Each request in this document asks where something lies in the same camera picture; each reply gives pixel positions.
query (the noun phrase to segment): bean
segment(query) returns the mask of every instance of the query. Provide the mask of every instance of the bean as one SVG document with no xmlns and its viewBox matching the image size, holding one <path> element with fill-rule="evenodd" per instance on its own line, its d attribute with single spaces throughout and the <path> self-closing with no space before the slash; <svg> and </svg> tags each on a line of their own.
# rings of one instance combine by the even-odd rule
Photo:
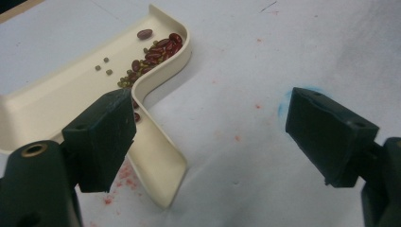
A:
<svg viewBox="0 0 401 227">
<path fill-rule="evenodd" d="M 138 103 L 136 103 L 136 101 L 133 99 L 132 99 L 132 106 L 134 109 L 137 109 L 139 107 Z"/>
<path fill-rule="evenodd" d="M 138 60 L 134 60 L 134 61 L 132 62 L 132 65 L 131 65 L 132 71 L 133 71 L 133 72 L 138 72 L 140 66 L 141 66 L 141 65 L 140 65 L 140 62 L 139 62 Z"/>
<path fill-rule="evenodd" d="M 173 45 L 174 45 L 174 43 L 173 43 L 172 41 L 169 41 L 169 42 L 166 44 L 166 50 L 172 50 Z"/>
<path fill-rule="evenodd" d="M 144 63 L 147 65 L 155 65 L 155 64 L 158 64 L 159 62 L 157 62 L 156 59 L 148 59 L 148 60 L 144 60 Z"/>
<path fill-rule="evenodd" d="M 136 36 L 140 40 L 145 40 L 145 39 L 149 38 L 152 33 L 153 33 L 153 31 L 151 29 L 145 29 L 145 30 L 139 31 L 138 34 L 136 34 Z"/>
<path fill-rule="evenodd" d="M 141 116 L 139 115 L 139 113 L 134 113 L 133 115 L 135 116 L 135 122 L 138 122 L 141 120 Z"/>
<path fill-rule="evenodd" d="M 151 67 L 143 68 L 142 71 L 141 71 L 142 75 L 146 74 L 151 69 L 152 69 Z"/>
<path fill-rule="evenodd" d="M 149 50 L 149 53 L 159 53 L 162 54 L 165 50 L 162 47 L 153 47 Z"/>
<path fill-rule="evenodd" d="M 163 40 L 159 41 L 159 42 L 156 44 L 156 46 L 157 46 L 157 47 L 165 47 L 166 44 L 167 44 L 169 41 L 170 41 L 169 39 L 163 39 Z"/>
<path fill-rule="evenodd" d="M 177 52 L 181 49 L 181 47 L 183 47 L 182 44 L 176 44 L 173 46 L 173 49 L 171 50 L 173 55 L 177 54 Z"/>
<path fill-rule="evenodd" d="M 147 55 L 145 55 L 145 59 L 147 60 L 159 59 L 160 57 L 162 57 L 162 54 L 159 53 L 147 53 Z"/>
<path fill-rule="evenodd" d="M 177 33 L 171 33 L 168 36 L 168 39 L 174 41 L 174 43 L 176 44 L 182 44 L 183 43 L 183 39 L 181 38 L 181 36 Z"/>
<path fill-rule="evenodd" d="M 173 56 L 173 52 L 172 51 L 166 51 L 166 53 L 163 55 L 163 61 L 166 61 L 167 59 L 171 58 L 171 56 Z"/>
</svg>

